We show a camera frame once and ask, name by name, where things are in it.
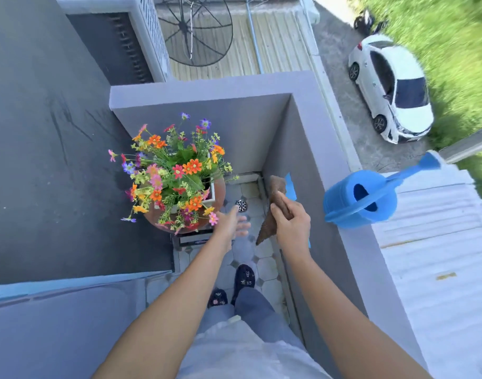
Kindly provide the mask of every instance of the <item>blue watering can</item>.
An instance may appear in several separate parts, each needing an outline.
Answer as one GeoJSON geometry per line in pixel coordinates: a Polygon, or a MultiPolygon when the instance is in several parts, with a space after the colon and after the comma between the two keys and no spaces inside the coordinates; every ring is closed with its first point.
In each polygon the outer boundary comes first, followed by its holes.
{"type": "Polygon", "coordinates": [[[370,170],[354,172],[325,192],[325,220],[345,228],[386,221],[397,208],[395,188],[421,170],[440,167],[440,156],[434,151],[428,151],[418,165],[387,178],[370,170]]]}

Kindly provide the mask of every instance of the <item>satellite dish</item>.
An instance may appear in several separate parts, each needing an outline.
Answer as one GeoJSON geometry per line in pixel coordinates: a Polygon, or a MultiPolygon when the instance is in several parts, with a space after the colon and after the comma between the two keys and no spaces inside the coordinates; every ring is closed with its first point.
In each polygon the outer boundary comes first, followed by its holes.
{"type": "Polygon", "coordinates": [[[203,67],[225,57],[233,37],[225,0],[161,0],[156,6],[170,58],[203,67]]]}

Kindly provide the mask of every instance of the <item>foot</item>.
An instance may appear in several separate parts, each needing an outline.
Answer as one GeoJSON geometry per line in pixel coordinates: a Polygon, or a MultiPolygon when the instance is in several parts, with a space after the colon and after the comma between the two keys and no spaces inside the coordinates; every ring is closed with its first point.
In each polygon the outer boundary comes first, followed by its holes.
{"type": "Polygon", "coordinates": [[[239,292],[244,287],[255,287],[255,273],[248,265],[239,265],[236,270],[236,277],[234,278],[234,294],[232,295],[231,304],[236,303],[239,292]]]}
{"type": "Polygon", "coordinates": [[[211,293],[210,299],[208,301],[208,308],[213,306],[221,306],[229,303],[227,299],[227,293],[221,288],[216,288],[211,293]]]}

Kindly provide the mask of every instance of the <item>watering can handle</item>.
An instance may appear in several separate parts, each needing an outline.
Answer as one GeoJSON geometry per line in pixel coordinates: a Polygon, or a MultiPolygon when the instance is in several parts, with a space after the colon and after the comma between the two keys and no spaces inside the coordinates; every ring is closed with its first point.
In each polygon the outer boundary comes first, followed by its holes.
{"type": "Polygon", "coordinates": [[[400,186],[403,183],[404,179],[396,178],[389,182],[387,182],[380,190],[375,191],[372,194],[362,198],[360,201],[355,202],[353,205],[345,207],[344,209],[333,211],[327,213],[325,216],[326,222],[337,221],[339,219],[343,219],[349,215],[352,215],[365,207],[369,206],[371,203],[376,202],[378,199],[383,197],[389,191],[394,190],[397,186],[400,186]]]}

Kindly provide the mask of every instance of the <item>concrete driveway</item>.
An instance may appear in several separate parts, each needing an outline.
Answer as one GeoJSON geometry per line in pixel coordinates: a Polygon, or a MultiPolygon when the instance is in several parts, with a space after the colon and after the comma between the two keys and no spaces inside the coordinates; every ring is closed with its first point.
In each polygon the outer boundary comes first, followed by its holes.
{"type": "Polygon", "coordinates": [[[313,27],[323,66],[364,169],[381,173],[414,165],[429,148],[426,139],[393,145],[372,127],[357,85],[350,81],[347,57],[362,36],[352,28],[354,13],[346,0],[314,0],[320,22],[313,27]]]}

